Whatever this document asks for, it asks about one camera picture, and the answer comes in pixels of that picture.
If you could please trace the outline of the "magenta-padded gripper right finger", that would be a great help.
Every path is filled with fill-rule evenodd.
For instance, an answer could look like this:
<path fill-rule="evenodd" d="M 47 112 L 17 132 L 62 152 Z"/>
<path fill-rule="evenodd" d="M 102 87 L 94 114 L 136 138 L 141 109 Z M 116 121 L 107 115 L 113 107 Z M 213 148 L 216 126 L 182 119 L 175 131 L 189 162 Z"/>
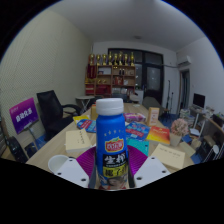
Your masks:
<path fill-rule="evenodd" d="M 130 188 L 140 188 L 170 175 L 168 169 L 155 157 L 146 156 L 133 146 L 128 147 Z"/>

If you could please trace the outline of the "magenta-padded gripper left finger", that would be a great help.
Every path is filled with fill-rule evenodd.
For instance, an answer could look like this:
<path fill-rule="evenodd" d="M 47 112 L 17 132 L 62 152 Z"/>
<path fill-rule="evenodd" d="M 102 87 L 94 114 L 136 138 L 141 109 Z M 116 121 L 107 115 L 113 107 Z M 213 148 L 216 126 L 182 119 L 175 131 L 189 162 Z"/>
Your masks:
<path fill-rule="evenodd" d="M 65 155 L 54 157 L 54 174 L 84 188 L 93 189 L 96 184 L 96 148 L 92 147 L 77 158 Z"/>

